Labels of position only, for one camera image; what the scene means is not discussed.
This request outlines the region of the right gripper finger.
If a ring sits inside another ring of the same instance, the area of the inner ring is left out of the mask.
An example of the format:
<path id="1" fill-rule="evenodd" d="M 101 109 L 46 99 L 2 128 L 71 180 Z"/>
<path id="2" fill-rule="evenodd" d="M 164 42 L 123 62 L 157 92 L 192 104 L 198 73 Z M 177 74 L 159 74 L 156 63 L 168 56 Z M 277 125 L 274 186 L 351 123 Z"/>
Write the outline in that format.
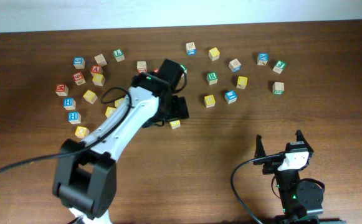
<path id="1" fill-rule="evenodd" d="M 313 152 L 312 147 L 309 145 L 309 143 L 307 142 L 307 140 L 305 139 L 303 133 L 301 130 L 297 130 L 295 133 L 296 137 L 297 137 L 297 141 L 302 141 L 304 142 L 304 145 L 306 146 L 306 148 L 308 149 L 308 152 Z"/>
<path id="2" fill-rule="evenodd" d="M 262 136 L 261 135 L 256 135 L 256 147 L 255 147 L 255 155 L 254 158 L 258 159 L 258 158 L 262 158 L 265 157 L 266 153 L 262 144 Z"/>

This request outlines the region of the yellow S block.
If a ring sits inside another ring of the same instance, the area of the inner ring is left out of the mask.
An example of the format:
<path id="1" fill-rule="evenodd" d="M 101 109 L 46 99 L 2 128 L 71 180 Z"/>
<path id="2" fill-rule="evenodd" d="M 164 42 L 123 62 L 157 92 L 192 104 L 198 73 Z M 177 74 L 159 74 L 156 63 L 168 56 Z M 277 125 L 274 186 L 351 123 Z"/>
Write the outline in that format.
<path id="1" fill-rule="evenodd" d="M 174 120 L 174 121 L 170 121 L 169 125 L 170 125 L 171 129 L 176 129 L 181 126 L 181 122 L 180 122 L 180 120 Z"/>
<path id="2" fill-rule="evenodd" d="M 97 100 L 97 94 L 96 93 L 94 93 L 93 91 L 91 91 L 91 90 L 87 90 L 84 94 L 83 94 L 83 98 L 87 101 L 87 102 L 89 102 L 89 103 L 91 103 L 91 104 L 94 104 L 95 102 L 96 102 L 96 100 Z"/>

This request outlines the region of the green R block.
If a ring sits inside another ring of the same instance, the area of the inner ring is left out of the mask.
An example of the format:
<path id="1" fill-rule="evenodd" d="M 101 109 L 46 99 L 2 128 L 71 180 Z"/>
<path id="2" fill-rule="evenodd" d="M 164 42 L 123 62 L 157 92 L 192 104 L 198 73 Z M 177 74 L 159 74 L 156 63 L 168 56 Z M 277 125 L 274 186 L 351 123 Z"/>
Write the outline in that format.
<path id="1" fill-rule="evenodd" d="M 217 73 L 216 72 L 208 73 L 206 79 L 209 85 L 216 84 L 218 81 Z"/>

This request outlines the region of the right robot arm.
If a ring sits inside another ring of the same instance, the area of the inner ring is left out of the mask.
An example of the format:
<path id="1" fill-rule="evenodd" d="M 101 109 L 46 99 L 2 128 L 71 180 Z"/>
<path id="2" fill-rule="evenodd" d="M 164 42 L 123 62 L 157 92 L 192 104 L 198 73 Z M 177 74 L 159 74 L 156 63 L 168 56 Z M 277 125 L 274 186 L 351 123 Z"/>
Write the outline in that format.
<path id="1" fill-rule="evenodd" d="M 301 179 L 299 172 L 309 165 L 313 149 L 302 132 L 296 132 L 297 140 L 287 143 L 278 154 L 266 155 L 262 136 L 256 136 L 254 165 L 262 165 L 264 175 L 274 175 L 281 199 L 283 214 L 275 217 L 276 223 L 319 223 L 323 213 L 325 185 L 315 179 Z"/>

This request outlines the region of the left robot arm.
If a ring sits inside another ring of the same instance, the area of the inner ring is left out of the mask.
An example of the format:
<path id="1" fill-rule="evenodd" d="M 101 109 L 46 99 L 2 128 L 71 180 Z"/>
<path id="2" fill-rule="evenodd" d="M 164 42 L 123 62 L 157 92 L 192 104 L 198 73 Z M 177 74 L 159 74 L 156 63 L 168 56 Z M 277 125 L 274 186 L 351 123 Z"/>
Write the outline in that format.
<path id="1" fill-rule="evenodd" d="M 125 100 L 94 132 L 60 148 L 52 193 L 74 215 L 74 223 L 109 223 L 117 191 L 117 162 L 140 128 L 164 126 L 189 117 L 177 87 L 184 68 L 166 59 L 156 72 L 134 76 Z"/>

